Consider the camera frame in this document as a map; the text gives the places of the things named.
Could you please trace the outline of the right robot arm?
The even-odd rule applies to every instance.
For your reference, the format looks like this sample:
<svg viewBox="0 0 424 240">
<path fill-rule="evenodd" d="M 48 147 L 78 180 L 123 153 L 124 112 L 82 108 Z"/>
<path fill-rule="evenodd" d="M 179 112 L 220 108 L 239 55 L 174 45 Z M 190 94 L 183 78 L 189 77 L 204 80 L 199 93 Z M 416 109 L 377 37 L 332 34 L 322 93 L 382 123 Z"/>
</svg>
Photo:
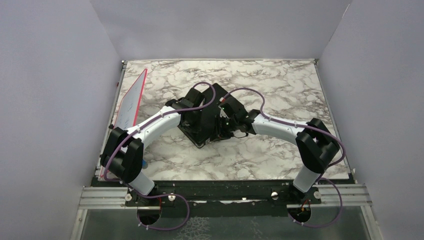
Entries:
<svg viewBox="0 0 424 240">
<path fill-rule="evenodd" d="M 271 136 L 297 146 L 303 167 L 288 190 L 289 199 L 296 204 L 308 198 L 312 185 L 324 174 L 341 149 L 337 139 L 317 118 L 296 123 L 278 117 L 266 117 L 257 109 L 247 111 L 242 103 L 229 94 L 223 97 L 219 107 L 227 116 L 226 122 L 222 124 L 224 130 Z"/>
</svg>

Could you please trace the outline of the black poker case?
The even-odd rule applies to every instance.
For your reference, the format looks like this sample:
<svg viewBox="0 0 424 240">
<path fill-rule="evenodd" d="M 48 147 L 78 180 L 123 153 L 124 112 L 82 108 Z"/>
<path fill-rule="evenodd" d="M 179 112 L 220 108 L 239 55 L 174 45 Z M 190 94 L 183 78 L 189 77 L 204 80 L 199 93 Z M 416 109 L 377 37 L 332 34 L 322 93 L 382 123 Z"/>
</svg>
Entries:
<svg viewBox="0 0 424 240">
<path fill-rule="evenodd" d="M 218 117 L 230 118 L 230 123 L 239 129 L 237 125 L 248 113 L 245 107 L 235 97 L 228 94 L 228 91 L 217 83 L 214 83 L 202 92 L 191 88 L 184 97 L 179 98 L 171 106 L 176 109 L 196 108 L 204 106 L 209 101 L 212 101 L 210 105 L 196 110 L 202 111 L 201 122 L 204 130 L 202 132 L 182 131 L 199 149 L 210 142 L 226 140 L 217 138 Z"/>
</svg>

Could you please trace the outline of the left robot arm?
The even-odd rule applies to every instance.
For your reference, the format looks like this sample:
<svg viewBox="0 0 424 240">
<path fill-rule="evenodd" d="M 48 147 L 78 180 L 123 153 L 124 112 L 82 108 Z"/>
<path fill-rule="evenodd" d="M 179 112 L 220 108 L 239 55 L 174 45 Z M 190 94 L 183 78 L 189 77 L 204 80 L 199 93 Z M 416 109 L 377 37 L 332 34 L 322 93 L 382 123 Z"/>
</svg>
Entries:
<svg viewBox="0 0 424 240">
<path fill-rule="evenodd" d="M 155 183 L 144 173 L 144 150 L 154 140 L 172 128 L 176 128 L 182 119 L 183 112 L 198 112 L 206 107 L 202 92 L 191 88 L 185 97 L 169 100 L 159 112 L 142 123 L 122 129 L 114 128 L 106 141 L 100 164 L 104 167 L 103 177 L 107 172 L 115 175 L 119 181 L 138 192 L 138 199 L 144 205 L 152 205 L 157 200 Z"/>
</svg>

